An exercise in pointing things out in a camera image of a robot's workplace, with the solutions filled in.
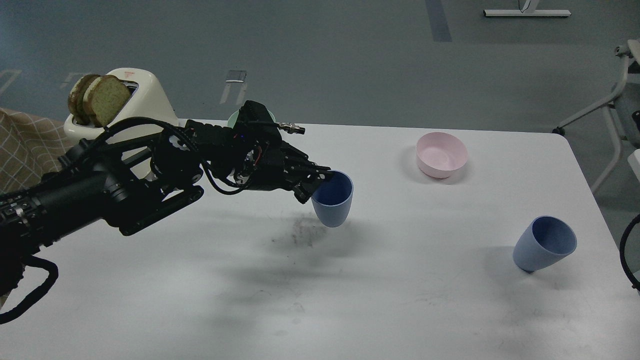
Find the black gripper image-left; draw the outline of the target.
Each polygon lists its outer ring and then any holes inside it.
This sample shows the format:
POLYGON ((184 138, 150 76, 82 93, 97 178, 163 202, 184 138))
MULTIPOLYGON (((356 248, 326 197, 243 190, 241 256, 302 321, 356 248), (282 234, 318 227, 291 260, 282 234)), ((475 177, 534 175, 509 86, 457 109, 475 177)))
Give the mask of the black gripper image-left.
POLYGON ((335 173, 284 141, 281 124, 260 102, 247 100, 233 128, 222 128, 220 179, 247 191, 293 191, 305 204, 335 173))

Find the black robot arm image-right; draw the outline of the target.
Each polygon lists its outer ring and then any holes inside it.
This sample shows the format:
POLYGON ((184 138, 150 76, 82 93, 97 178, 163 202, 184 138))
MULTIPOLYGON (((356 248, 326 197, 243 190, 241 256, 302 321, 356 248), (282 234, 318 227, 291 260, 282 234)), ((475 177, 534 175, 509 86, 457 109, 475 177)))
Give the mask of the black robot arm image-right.
POLYGON ((637 294, 640 293, 639 283, 639 223, 640 215, 637 214, 631 219, 630 223, 622 232, 619 242, 618 251, 621 268, 630 282, 631 289, 637 294))

